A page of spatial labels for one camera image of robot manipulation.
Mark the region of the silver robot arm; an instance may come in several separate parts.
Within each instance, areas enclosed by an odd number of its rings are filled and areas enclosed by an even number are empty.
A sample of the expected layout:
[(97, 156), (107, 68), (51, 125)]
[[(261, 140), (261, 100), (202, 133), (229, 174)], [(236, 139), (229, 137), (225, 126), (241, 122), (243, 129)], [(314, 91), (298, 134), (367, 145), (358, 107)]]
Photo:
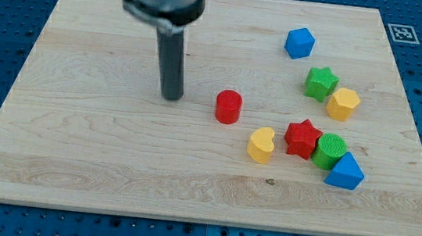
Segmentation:
[(205, 9), (206, 0), (122, 0), (123, 9), (153, 26), (157, 34), (160, 91), (166, 100), (184, 94), (184, 30)]

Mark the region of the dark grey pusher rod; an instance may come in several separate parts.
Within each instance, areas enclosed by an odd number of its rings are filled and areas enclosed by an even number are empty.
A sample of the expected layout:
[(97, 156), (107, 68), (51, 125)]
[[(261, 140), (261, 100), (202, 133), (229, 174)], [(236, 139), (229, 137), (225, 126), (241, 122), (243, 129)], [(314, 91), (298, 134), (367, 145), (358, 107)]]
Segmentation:
[(166, 100), (176, 101), (184, 94), (184, 32), (165, 34), (157, 30), (160, 91)]

